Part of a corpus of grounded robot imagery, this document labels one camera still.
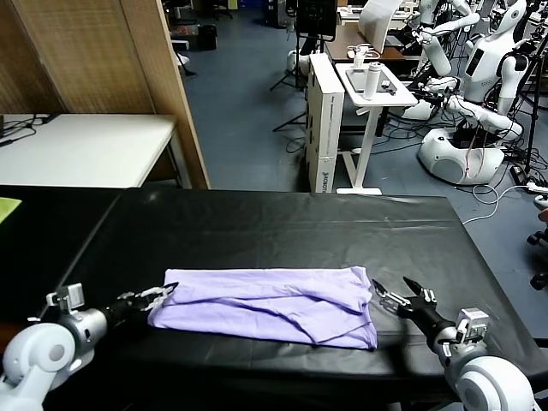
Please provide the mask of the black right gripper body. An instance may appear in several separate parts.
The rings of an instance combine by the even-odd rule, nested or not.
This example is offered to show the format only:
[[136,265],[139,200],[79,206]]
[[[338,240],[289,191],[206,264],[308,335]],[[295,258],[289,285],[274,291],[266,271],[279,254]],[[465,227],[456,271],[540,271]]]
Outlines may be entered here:
[[396,314],[403,319],[410,319],[425,335],[428,343],[434,343],[436,337],[446,328],[456,324],[442,317],[436,310],[436,303],[422,299],[409,299],[409,303],[400,305]]

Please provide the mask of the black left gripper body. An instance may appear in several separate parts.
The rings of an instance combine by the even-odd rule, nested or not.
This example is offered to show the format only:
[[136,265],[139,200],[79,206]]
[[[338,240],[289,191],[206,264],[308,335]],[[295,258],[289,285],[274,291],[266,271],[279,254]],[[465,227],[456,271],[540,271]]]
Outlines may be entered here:
[[109,306],[102,307],[108,326],[118,326],[141,309],[141,304],[135,299],[118,299]]

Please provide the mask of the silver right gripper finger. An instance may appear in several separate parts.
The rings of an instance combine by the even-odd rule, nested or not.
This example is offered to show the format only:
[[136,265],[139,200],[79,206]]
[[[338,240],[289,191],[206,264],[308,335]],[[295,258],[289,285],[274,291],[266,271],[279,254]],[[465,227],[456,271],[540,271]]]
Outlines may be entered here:
[[400,295],[388,291],[377,280],[372,280],[372,286],[379,297],[381,306],[389,313],[398,314],[398,310],[405,305],[405,299]]
[[412,296],[407,297],[407,300],[409,300],[414,307],[424,306],[435,308],[437,306],[437,297],[432,289],[424,288],[417,281],[409,277],[404,277],[403,281],[414,293]]

